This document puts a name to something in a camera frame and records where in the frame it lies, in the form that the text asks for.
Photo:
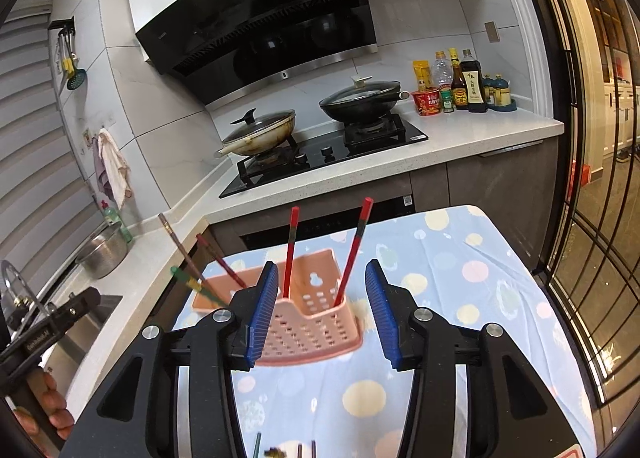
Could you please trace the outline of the person left hand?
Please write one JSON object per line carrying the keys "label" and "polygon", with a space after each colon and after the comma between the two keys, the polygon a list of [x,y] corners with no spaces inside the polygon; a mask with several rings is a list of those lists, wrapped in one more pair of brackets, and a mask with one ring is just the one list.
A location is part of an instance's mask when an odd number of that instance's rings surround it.
{"label": "person left hand", "polygon": [[[65,397],[58,392],[58,387],[53,377],[42,368],[32,373],[36,384],[36,399],[38,405],[48,415],[50,426],[55,428],[56,434],[62,441],[66,441],[73,431],[75,420],[68,411]],[[45,457],[53,457],[52,447],[44,444],[47,434],[40,428],[38,421],[32,412],[23,406],[13,409],[15,418],[23,430],[29,435],[40,452]]]}

